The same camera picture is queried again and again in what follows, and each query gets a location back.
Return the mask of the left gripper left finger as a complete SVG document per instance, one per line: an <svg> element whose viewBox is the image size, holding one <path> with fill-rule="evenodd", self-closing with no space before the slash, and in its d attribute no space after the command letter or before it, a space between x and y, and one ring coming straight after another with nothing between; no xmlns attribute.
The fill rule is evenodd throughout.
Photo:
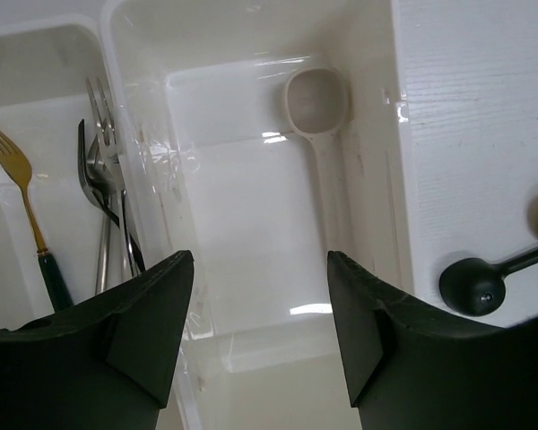
<svg viewBox="0 0 538 430"><path fill-rule="evenodd" d="M125 283L0 329L0 429L153 429L194 282L178 251Z"/></svg>

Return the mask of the silver fork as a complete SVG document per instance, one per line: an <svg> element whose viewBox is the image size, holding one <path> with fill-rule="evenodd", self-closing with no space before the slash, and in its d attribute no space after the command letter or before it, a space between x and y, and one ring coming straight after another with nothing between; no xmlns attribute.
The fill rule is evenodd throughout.
<svg viewBox="0 0 538 430"><path fill-rule="evenodd" d="M94 90L89 79L86 79L86 89L88 91L92 117L95 125L95 138L86 158L86 171L88 178L93 182L93 188L96 192L95 195L99 198L100 208L104 214L100 231L100 247L95 287L95 294L100 294L108 288L112 224L112 218L109 213L111 212L114 183L108 169L104 165L100 152L104 138L104 126Z"/></svg>

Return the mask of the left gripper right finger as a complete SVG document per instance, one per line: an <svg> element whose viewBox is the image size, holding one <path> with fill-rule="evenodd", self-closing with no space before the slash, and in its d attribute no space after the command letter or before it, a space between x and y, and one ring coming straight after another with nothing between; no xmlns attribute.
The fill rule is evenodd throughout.
<svg viewBox="0 0 538 430"><path fill-rule="evenodd" d="M538 316L501 328L327 256L351 406L365 429L538 429Z"/></svg>

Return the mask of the beige plastic spoon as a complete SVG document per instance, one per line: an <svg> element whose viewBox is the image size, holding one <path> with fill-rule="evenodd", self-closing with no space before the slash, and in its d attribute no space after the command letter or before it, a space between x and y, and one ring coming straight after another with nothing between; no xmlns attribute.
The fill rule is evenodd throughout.
<svg viewBox="0 0 538 430"><path fill-rule="evenodd" d="M282 100L293 132L305 138L315 154L326 247L340 251L347 244L348 216L339 140L349 111L343 77L332 68L299 69L286 81Z"/></svg>

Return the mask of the black fork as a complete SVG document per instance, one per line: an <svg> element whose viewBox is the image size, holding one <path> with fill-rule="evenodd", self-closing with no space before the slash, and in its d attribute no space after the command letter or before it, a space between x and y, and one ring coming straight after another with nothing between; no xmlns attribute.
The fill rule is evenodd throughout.
<svg viewBox="0 0 538 430"><path fill-rule="evenodd" d="M88 163L86 156L86 134L85 120L82 119L78 124L78 144L77 144L77 169L78 181L86 198L94 206L101 209L108 218L120 229L120 221L118 215L110 208L109 198L111 197L110 186L103 178L98 178L96 175L91 175L88 171ZM129 228L131 235L135 262L138 268L138 274L145 271L143 256L138 244Z"/></svg>

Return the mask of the gold fork teal handle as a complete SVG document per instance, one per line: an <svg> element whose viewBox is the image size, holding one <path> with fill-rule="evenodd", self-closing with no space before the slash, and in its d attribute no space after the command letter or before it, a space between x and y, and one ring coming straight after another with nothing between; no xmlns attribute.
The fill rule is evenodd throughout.
<svg viewBox="0 0 538 430"><path fill-rule="evenodd" d="M55 312L74 305L55 256L49 250L33 211L29 187L32 179L31 164L23 151L0 130L0 165L19 187L30 229L37 248L37 260L50 303Z"/></svg>

